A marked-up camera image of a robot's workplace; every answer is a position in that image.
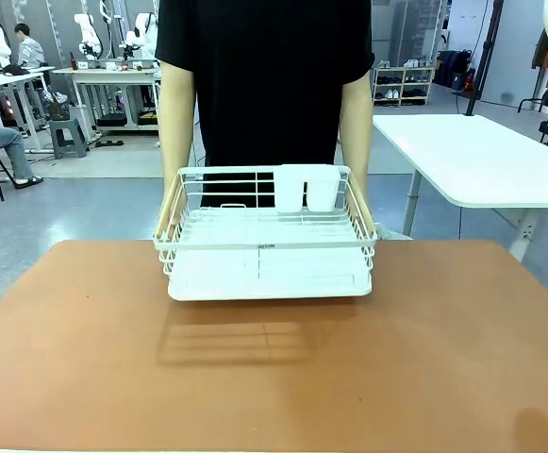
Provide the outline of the person's left hand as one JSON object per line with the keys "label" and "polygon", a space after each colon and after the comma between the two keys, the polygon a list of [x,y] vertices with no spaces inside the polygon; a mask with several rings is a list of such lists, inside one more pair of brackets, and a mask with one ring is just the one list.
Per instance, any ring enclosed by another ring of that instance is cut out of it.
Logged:
{"label": "person's left hand", "polygon": [[362,218],[365,223],[372,224],[374,221],[369,206],[367,180],[352,173],[349,177],[349,185],[349,202],[352,214]]}

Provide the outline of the person's right hand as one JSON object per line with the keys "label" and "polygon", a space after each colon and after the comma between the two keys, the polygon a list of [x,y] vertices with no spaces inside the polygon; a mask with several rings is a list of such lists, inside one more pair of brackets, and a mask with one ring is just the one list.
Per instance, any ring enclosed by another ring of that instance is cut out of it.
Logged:
{"label": "person's right hand", "polygon": [[174,200],[179,191],[179,185],[181,184],[181,176],[177,174],[174,180],[163,198],[163,206],[161,210],[161,217],[165,223],[170,221],[171,215],[174,212]]}

